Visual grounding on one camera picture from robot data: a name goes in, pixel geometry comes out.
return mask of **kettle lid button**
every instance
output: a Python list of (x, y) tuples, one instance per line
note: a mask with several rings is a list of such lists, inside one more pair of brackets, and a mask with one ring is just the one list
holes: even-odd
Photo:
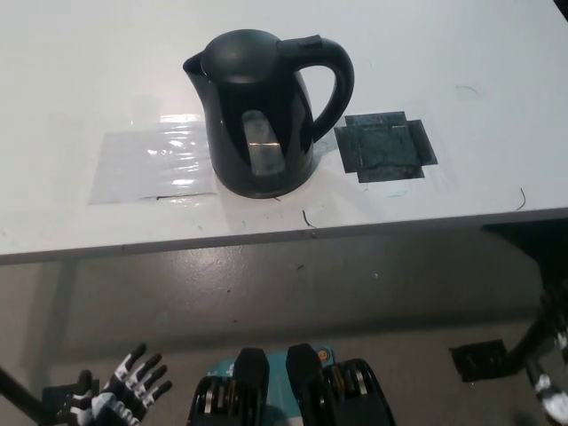
[(300, 47), (308, 48), (322, 48), (323, 40), (320, 35), (311, 35), (309, 37), (300, 38), (297, 40)]

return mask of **kettle base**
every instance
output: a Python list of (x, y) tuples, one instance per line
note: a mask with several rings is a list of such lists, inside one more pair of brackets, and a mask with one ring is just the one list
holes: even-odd
[(237, 195), (240, 195), (242, 197), (262, 200), (262, 199), (280, 197), (282, 195), (295, 191), (297, 188), (302, 186), (308, 180), (308, 178), (312, 174), (312, 168), (307, 167), (305, 169), (305, 173), (303, 173), (299, 177), (296, 177), (296, 179), (294, 180), (287, 181), (286, 185), (284, 185), (283, 187), (278, 188), (276, 190), (268, 190), (268, 191), (261, 190), (260, 188), (255, 188), (252, 186), (243, 187), (242, 185), (240, 186), (236, 186), (235, 184), (231, 185), (231, 182), (224, 180), (221, 177), (220, 173), (217, 173), (216, 170), (215, 173), (218, 177), (219, 182), (221, 182), (223, 186), (232, 193), (236, 193)]

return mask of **grey floor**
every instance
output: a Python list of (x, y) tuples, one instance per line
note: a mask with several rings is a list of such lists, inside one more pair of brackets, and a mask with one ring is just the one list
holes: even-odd
[[(546, 424), (523, 375), (464, 384), (448, 353), (513, 344), (539, 293), (536, 265), (477, 230), (2, 266), (0, 365), (39, 395), (85, 367), (104, 380), (145, 341), (174, 382), (145, 424), (181, 426), (241, 346), (331, 343), (369, 361), (399, 425)], [(0, 419), (31, 424), (1, 399)]]

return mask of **kettle lid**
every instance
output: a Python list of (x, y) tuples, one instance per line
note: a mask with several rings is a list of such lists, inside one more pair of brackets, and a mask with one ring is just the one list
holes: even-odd
[(214, 83), (266, 83), (284, 71), (279, 41), (276, 35), (257, 29), (224, 33), (203, 51), (201, 69)]

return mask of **clear plastic sheet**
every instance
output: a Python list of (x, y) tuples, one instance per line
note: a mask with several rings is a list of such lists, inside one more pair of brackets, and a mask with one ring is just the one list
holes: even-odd
[(162, 121), (105, 135), (91, 204), (214, 193), (212, 179), (205, 123)]

